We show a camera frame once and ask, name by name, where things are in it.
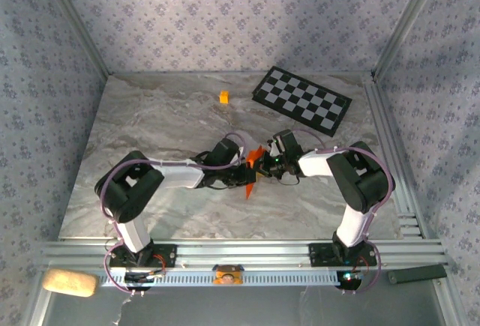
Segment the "black white checkerboard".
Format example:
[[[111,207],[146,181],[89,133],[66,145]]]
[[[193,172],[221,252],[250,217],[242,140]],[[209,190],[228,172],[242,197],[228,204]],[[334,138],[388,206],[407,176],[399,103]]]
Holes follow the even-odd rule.
[[[352,99],[279,67],[252,91],[252,100],[327,136],[335,135]]]

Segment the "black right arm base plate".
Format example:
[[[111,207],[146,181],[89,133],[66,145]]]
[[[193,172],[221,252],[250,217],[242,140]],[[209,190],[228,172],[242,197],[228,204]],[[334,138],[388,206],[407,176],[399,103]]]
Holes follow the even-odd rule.
[[[342,247],[339,243],[312,243],[308,245],[308,255],[312,267],[377,265],[374,248],[365,242],[350,248]]]

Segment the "orange paper sheet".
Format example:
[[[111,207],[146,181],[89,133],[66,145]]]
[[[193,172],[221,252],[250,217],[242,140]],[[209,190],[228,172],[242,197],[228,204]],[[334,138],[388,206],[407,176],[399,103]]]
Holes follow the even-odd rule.
[[[247,155],[246,163],[249,163],[252,167],[254,167],[255,162],[261,158],[264,151],[266,150],[262,146],[258,147],[258,149],[256,150],[250,151]],[[246,186],[246,199],[250,198],[253,188],[254,188],[254,184]]]

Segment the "beige sponge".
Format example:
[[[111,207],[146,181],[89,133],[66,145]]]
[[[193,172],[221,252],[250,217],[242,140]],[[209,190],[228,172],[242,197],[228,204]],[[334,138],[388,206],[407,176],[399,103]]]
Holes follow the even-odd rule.
[[[98,283],[98,277],[93,274],[50,268],[43,276],[42,287],[49,292],[89,298],[95,293]]]

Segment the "black flat bar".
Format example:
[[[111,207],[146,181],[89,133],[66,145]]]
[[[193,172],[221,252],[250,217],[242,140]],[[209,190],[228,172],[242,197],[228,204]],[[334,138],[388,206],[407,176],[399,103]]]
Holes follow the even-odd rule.
[[[447,277],[443,265],[425,265],[415,268],[397,269],[389,271],[387,275],[391,284],[414,283]]]

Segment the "cartoon face sticker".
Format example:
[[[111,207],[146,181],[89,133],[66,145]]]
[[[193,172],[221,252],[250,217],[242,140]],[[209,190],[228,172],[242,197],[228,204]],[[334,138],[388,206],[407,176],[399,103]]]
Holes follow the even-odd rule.
[[[215,265],[214,285],[241,285],[244,268],[241,265]]]

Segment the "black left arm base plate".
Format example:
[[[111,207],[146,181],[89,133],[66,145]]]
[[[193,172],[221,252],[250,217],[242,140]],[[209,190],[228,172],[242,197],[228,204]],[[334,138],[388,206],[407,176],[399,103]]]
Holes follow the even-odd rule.
[[[144,250],[134,253],[125,245],[112,252],[111,268],[173,268],[176,264],[175,244],[149,244]]]

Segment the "aluminium frame post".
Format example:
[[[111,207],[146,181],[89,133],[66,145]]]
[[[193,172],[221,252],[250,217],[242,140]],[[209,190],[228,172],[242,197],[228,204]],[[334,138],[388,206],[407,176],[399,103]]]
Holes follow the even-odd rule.
[[[379,82],[386,75],[386,72],[394,61],[427,1],[428,0],[409,0],[407,2],[403,13],[400,15],[400,18],[394,27],[391,37],[388,39],[388,42],[371,71],[371,76],[374,82]]]

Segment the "aluminium side rail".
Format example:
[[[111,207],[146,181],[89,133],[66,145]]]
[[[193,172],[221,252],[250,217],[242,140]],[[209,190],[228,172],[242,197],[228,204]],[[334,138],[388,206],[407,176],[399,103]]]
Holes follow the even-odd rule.
[[[407,239],[428,239],[431,233],[423,220],[407,165],[402,159],[402,144],[395,134],[393,118],[389,115],[386,99],[382,95],[382,90],[371,79],[366,79],[363,84],[383,159],[396,183],[393,200],[400,223],[400,233]]]

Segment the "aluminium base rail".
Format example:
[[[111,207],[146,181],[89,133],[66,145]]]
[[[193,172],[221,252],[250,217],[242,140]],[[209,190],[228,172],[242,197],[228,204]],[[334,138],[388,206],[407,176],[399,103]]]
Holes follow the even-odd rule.
[[[240,264],[251,270],[295,270],[309,268],[312,240],[165,240],[176,245],[175,269],[207,270],[216,264]],[[384,269],[430,264],[448,265],[441,241],[435,239],[375,240]],[[113,240],[64,239],[48,242],[40,252],[39,264],[97,271]]]

